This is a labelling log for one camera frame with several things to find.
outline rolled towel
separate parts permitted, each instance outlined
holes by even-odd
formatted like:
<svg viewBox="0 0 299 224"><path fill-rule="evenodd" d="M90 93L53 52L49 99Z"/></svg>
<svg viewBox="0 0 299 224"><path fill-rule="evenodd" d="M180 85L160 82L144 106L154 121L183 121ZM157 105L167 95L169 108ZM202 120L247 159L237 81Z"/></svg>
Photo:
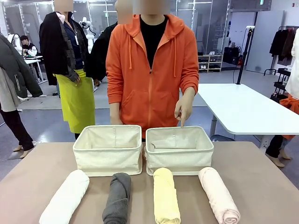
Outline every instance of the rolled towel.
<svg viewBox="0 0 299 224"><path fill-rule="evenodd" d="M241 215L219 173L211 167L203 168L199 172L199 180L217 221L220 224L237 224Z"/></svg>
<svg viewBox="0 0 299 224"><path fill-rule="evenodd" d="M177 190L172 173L160 168L154 172L154 213L157 224L180 224Z"/></svg>
<svg viewBox="0 0 299 224"><path fill-rule="evenodd" d="M40 224L68 224L89 185L89 178L82 170L69 174L43 211Z"/></svg>
<svg viewBox="0 0 299 224"><path fill-rule="evenodd" d="M102 218L104 224L126 224L131 194L131 177L125 173L112 176L109 197Z"/></svg>

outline white rolled towel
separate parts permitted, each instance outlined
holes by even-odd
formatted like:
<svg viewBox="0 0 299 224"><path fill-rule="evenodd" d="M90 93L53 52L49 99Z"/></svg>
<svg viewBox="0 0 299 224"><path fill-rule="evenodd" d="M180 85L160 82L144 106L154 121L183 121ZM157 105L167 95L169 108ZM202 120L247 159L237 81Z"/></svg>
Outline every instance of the white rolled towel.
<svg viewBox="0 0 299 224"><path fill-rule="evenodd" d="M82 170L69 174L43 211L40 224L68 224L89 185L89 178Z"/></svg>
<svg viewBox="0 0 299 224"><path fill-rule="evenodd" d="M219 173L206 167L198 176L217 221L220 224L237 224L241 218L240 212Z"/></svg>

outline shoe rack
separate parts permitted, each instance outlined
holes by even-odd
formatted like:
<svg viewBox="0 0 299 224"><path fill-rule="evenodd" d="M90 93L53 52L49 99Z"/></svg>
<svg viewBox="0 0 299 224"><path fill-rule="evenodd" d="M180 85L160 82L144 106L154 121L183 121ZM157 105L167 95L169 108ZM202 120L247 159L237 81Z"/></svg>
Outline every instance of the shoe rack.
<svg viewBox="0 0 299 224"><path fill-rule="evenodd" d="M219 55L201 55L198 56L198 64L199 64L199 72L213 72L213 71L221 71L222 62L223 62L223 54Z"/></svg>

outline neck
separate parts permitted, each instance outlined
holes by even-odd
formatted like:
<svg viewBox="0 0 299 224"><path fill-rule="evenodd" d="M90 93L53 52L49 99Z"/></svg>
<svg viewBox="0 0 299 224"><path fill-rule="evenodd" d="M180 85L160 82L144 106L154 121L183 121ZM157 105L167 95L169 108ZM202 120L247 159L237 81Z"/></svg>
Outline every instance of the neck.
<svg viewBox="0 0 299 224"><path fill-rule="evenodd" d="M69 12L59 12L59 13L65 16L65 21L68 20Z"/></svg>
<svg viewBox="0 0 299 224"><path fill-rule="evenodd" d="M164 15L141 15L142 20L151 26L161 24L165 20Z"/></svg>

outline storage bin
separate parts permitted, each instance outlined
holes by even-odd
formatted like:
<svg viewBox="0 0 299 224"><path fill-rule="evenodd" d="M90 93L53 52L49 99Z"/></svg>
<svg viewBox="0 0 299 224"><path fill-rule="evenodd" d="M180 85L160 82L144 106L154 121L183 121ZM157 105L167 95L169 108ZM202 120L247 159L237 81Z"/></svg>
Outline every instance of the storage bin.
<svg viewBox="0 0 299 224"><path fill-rule="evenodd" d="M152 128L146 131L146 171L167 168L173 175L198 175L211 166L214 145L202 127Z"/></svg>
<svg viewBox="0 0 299 224"><path fill-rule="evenodd" d="M78 169L91 176L142 172L141 127L134 125L88 126L76 140L73 151Z"/></svg>

